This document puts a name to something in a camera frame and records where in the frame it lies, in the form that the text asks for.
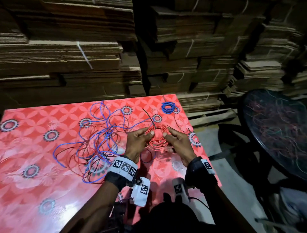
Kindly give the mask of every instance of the pallet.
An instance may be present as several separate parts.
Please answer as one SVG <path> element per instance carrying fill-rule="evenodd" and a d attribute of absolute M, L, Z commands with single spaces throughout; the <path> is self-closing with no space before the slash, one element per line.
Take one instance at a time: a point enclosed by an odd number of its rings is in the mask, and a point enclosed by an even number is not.
<path fill-rule="evenodd" d="M 218 109 L 215 111 L 188 113 L 187 117 L 193 127 L 217 124 L 223 121 L 232 120 L 237 116 L 234 109 Z"/>

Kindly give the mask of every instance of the person's right hand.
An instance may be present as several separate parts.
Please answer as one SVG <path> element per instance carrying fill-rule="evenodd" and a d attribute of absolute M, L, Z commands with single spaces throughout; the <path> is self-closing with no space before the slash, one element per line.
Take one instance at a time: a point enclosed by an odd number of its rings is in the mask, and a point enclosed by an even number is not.
<path fill-rule="evenodd" d="M 163 133 L 163 137 L 174 147 L 176 153 L 181 157 L 183 165 L 187 167 L 188 164 L 197 157 L 188 136 L 172 128 L 168 127 L 167 129 L 171 134 Z"/>

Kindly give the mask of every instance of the table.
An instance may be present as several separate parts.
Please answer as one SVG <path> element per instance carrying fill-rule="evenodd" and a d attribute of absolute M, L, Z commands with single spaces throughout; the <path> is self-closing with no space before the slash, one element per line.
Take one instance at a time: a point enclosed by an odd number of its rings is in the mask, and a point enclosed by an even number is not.
<path fill-rule="evenodd" d="M 156 122 L 162 122 L 176 130 L 180 130 L 180 127 L 183 131 L 189 131 L 195 153 L 208 159 L 176 95 L 165 95 L 165 98 L 176 104 L 176 113 L 167 115 L 162 112 L 162 96 L 108 100 L 104 104 L 111 112 L 122 109 L 130 126 L 148 118 L 142 109 L 144 108 Z M 84 172 L 86 165 L 74 163 L 69 170 L 59 165 L 53 157 L 55 148 L 60 144 L 80 140 L 78 132 L 81 126 L 81 136 L 88 135 L 95 127 L 95 119 L 90 114 L 92 106 L 91 113 L 98 110 L 99 104 L 93 105 L 95 103 L 41 106 L 4 112 L 0 124 L 1 232 L 59 232 L 100 187 L 99 184 L 84 183 L 80 174 L 78 175 L 79 170 Z M 123 117 L 114 116 L 112 122 L 122 124 Z M 145 121 L 131 130 L 150 124 L 150 121 Z M 120 136 L 121 139 L 117 142 L 118 153 L 124 153 L 126 134 L 121 133 Z M 64 150 L 68 146 L 62 145 L 58 149 Z M 71 151 L 66 150 L 57 158 L 67 164 L 76 150 L 77 147 Z M 176 177 L 184 177 L 186 172 L 180 157 L 169 152 L 159 152 L 149 162 L 151 155 L 145 150 L 142 159 L 148 162 L 139 162 L 138 166 L 145 168 L 146 177 L 151 181 L 152 195 L 148 200 L 150 206 L 163 201 L 163 192 L 169 193 L 174 200 L 171 181 Z M 108 164 L 101 160 L 93 171 L 92 178 L 104 176 L 107 168 Z M 126 198 L 128 190 L 129 187 L 125 187 L 119 193 L 117 201 Z M 192 190 L 192 194 L 196 197 L 202 195 L 197 189 Z M 139 209 L 136 208 L 133 223 L 139 220 Z"/>
<path fill-rule="evenodd" d="M 265 151 L 265 162 L 288 177 L 307 181 L 307 110 L 301 102 L 270 90 L 252 90 L 240 99 L 238 116 Z M 260 165 L 266 166 L 261 159 Z"/>

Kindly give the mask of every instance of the hand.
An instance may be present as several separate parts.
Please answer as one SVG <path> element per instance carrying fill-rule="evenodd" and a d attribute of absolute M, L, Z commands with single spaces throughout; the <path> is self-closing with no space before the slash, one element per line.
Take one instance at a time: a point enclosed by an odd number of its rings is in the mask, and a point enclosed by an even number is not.
<path fill-rule="evenodd" d="M 145 134 L 147 130 L 148 127 L 127 133 L 125 155 L 135 164 L 137 164 L 140 159 L 140 154 L 145 148 L 145 143 L 150 141 L 154 136 L 154 131 Z"/>
<path fill-rule="evenodd" d="M 172 128 L 167 129 L 171 134 L 163 133 L 163 137 L 174 147 L 176 153 L 181 157 L 183 165 L 187 167 L 197 157 L 188 136 Z"/>

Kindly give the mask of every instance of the person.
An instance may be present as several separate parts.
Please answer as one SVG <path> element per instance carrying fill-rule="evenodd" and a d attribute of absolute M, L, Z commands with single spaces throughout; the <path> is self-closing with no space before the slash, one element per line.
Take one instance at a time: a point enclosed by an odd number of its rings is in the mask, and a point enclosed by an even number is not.
<path fill-rule="evenodd" d="M 146 135 L 147 129 L 142 128 L 127 134 L 126 152 L 123 156 L 135 164 L 138 163 L 146 142 L 154 136 L 154 131 Z M 175 152 L 181 157 L 183 165 L 187 167 L 185 182 L 189 186 L 200 189 L 204 194 L 215 225 L 199 222 L 189 206 L 180 201 L 171 202 L 170 196 L 164 193 L 165 202 L 153 207 L 147 216 L 133 225 L 132 232 L 255 232 L 224 195 L 214 175 L 209 174 L 204 166 L 195 169 L 197 161 L 201 158 L 194 153 L 188 136 L 172 128 L 168 130 L 170 134 L 163 133 L 163 137 L 169 145 L 173 146 Z M 126 184 L 121 178 L 114 182 L 114 179 L 108 178 L 109 173 L 98 191 L 72 217 L 60 233 L 95 233 L 103 229 L 118 193 Z"/>

